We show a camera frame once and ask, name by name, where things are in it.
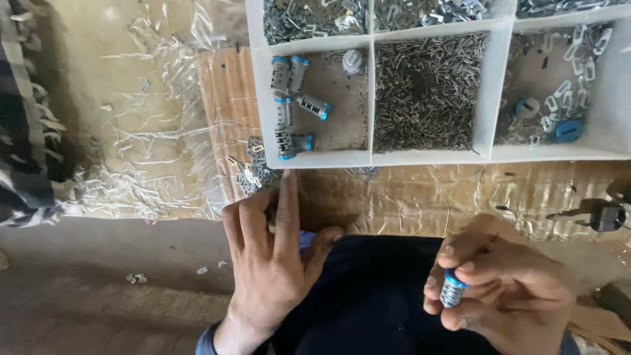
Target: hand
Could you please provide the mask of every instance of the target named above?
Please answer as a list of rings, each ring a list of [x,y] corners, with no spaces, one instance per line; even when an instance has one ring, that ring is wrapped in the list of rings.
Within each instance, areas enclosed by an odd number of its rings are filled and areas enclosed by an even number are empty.
[[[576,296],[568,271],[526,245],[511,226],[479,215],[437,258],[425,285],[425,311],[449,330],[477,332],[499,352],[558,354]],[[469,284],[463,300],[444,308],[444,269]]]
[[[287,314],[309,293],[324,260],[344,230],[320,231],[300,254],[298,177],[285,170],[278,193],[276,232],[268,230],[265,210],[276,192],[267,190],[233,203],[221,217],[234,265],[235,293],[215,332],[219,355],[249,354],[274,334]]]

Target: cloth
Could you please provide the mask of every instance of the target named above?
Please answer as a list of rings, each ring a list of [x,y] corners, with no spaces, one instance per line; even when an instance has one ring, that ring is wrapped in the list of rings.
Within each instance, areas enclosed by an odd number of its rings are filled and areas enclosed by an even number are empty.
[[[274,351],[277,355],[498,354],[481,335],[446,330],[440,316],[423,310],[423,286],[441,243],[440,238],[343,238],[307,297],[270,339]],[[198,355],[216,354],[213,336],[218,324],[200,338]],[[267,347],[263,344],[255,354],[266,354]]]
[[[47,92],[30,81],[22,53],[22,44],[37,49],[31,44],[39,39],[11,18],[24,12],[18,0],[0,0],[0,226],[55,221],[61,208],[52,181],[66,178],[59,153],[65,127],[48,109]]]

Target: wrist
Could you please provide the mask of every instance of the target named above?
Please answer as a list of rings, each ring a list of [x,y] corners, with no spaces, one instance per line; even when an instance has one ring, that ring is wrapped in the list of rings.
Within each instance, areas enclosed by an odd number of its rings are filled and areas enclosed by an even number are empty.
[[[252,354],[273,334],[274,330],[257,327],[247,317],[228,310],[215,331],[213,344],[218,355],[246,355]]]

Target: plaid fabric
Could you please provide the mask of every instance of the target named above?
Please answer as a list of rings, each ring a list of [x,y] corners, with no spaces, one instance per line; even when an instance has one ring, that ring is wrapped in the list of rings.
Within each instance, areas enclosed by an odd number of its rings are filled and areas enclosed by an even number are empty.
[[[30,81],[22,53],[35,34],[11,19],[24,12],[17,0],[0,0],[0,226],[55,222],[61,208],[51,180],[65,180],[59,154],[65,127],[48,109],[46,91]]]

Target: pile of metal parts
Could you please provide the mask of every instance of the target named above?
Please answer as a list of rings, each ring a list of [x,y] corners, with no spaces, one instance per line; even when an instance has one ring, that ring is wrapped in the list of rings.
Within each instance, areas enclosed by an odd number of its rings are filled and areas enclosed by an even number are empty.
[[[513,35],[495,144],[537,146],[576,141],[583,131],[596,79],[595,62],[604,53],[612,33],[610,25],[600,23]],[[546,56],[542,69],[554,66],[559,71],[560,65],[571,66],[573,75],[540,102],[526,92],[513,72],[519,69],[520,57],[531,49],[546,54],[555,45],[563,46],[563,62],[549,63]]]
[[[237,162],[232,157],[228,157],[228,161],[239,170],[237,184],[249,196],[270,187],[282,176],[283,171],[268,168],[263,143],[256,137],[247,139],[247,155],[251,159],[249,163]]]
[[[486,0],[376,0],[378,31],[488,18]]]
[[[347,54],[354,54],[348,61],[351,69],[361,65],[361,55],[358,51],[352,49]],[[274,137],[278,145],[278,158],[280,160],[293,159],[298,153],[312,152],[316,146],[315,134],[304,135],[293,132],[294,101],[301,109],[312,113],[321,121],[326,121],[333,109],[333,105],[329,102],[300,93],[310,64],[309,59],[298,56],[292,56],[291,60],[287,57],[275,57],[272,60],[270,89],[276,102],[277,120]]]
[[[561,15],[574,11],[604,8],[631,3],[630,0],[520,0],[517,18]]]
[[[270,45],[311,37],[366,34],[366,0],[265,0]]]
[[[488,32],[375,45],[374,152],[470,150]]]
[[[377,167],[377,166],[347,167],[344,170],[351,176],[357,176],[361,174],[364,180],[373,181],[374,179],[377,179],[379,177],[379,171],[381,170],[381,167]]]

